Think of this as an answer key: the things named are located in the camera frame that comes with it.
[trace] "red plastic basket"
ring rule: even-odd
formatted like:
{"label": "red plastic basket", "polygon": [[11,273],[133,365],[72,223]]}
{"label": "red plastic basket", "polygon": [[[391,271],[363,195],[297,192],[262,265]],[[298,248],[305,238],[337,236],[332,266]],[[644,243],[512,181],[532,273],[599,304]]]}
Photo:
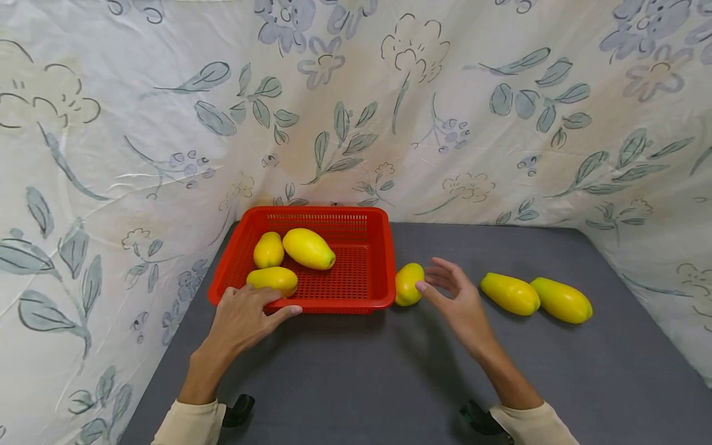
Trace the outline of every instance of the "red plastic basket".
{"label": "red plastic basket", "polygon": [[336,254],[329,271],[315,271],[285,255],[282,267],[297,274],[297,292],[265,307],[274,312],[300,305],[304,313],[368,314],[395,299],[396,266],[386,212],[364,207],[264,206],[245,212],[223,253],[208,298],[217,305],[228,287],[241,288],[256,269],[252,259],[260,237],[284,236],[303,227],[320,234]]}

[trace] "white curtain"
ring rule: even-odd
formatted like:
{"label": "white curtain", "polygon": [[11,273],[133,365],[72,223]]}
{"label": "white curtain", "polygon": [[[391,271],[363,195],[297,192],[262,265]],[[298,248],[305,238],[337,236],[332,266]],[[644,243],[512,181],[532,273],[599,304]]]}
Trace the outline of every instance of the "white curtain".
{"label": "white curtain", "polygon": [[261,204],[576,227],[712,384],[712,0],[0,17],[0,445],[115,445]]}

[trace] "yellow fruit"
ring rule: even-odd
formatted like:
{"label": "yellow fruit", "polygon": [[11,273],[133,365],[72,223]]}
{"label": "yellow fruit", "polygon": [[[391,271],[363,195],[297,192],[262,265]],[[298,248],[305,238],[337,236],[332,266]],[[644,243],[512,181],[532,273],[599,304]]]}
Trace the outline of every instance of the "yellow fruit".
{"label": "yellow fruit", "polygon": [[331,269],[336,255],[324,238],[309,229],[292,229],[282,240],[284,250],[294,261],[318,271]]}
{"label": "yellow fruit", "polygon": [[425,280],[425,271],[416,263],[408,263],[396,273],[396,304],[410,306],[420,301],[415,283]]}
{"label": "yellow fruit", "polygon": [[593,316],[591,302],[577,289],[547,278],[537,278],[531,285],[539,294],[541,306],[553,317],[579,324]]}
{"label": "yellow fruit", "polygon": [[252,258],[260,269],[281,266],[282,260],[284,260],[284,247],[282,247],[282,238],[279,234],[267,232],[262,235],[260,241],[257,241]]}
{"label": "yellow fruit", "polygon": [[247,275],[247,283],[259,288],[272,288],[289,298],[297,291],[297,275],[284,267],[257,269]]}
{"label": "yellow fruit", "polygon": [[480,288],[502,309],[517,315],[532,315],[539,308],[539,295],[526,281],[488,273],[480,282]]}

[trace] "gray table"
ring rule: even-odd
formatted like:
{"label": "gray table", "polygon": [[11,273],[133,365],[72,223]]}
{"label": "gray table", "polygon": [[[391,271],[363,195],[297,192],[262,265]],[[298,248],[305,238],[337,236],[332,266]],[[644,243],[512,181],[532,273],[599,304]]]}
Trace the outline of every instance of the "gray table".
{"label": "gray table", "polygon": [[[430,256],[473,281],[492,271],[547,276],[580,289],[594,317],[571,326],[486,300],[505,349],[583,445],[708,444],[712,394],[580,233],[564,229],[393,224],[397,266]],[[188,309],[122,439],[150,443],[208,333],[206,292]],[[256,398],[249,424],[222,444],[484,444],[458,409],[497,402],[477,364],[426,302],[369,316],[301,315],[240,356],[218,390]]]}

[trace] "beige sleeve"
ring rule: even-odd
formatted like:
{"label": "beige sleeve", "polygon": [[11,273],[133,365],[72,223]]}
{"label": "beige sleeve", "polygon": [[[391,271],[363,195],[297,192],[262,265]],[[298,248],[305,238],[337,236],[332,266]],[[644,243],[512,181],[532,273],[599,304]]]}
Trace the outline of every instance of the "beige sleeve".
{"label": "beige sleeve", "polygon": [[524,411],[498,405],[490,410],[490,414],[517,445],[579,445],[556,411],[546,402],[538,408]]}
{"label": "beige sleeve", "polygon": [[207,405],[173,402],[151,445],[215,445],[225,408],[217,400]]}

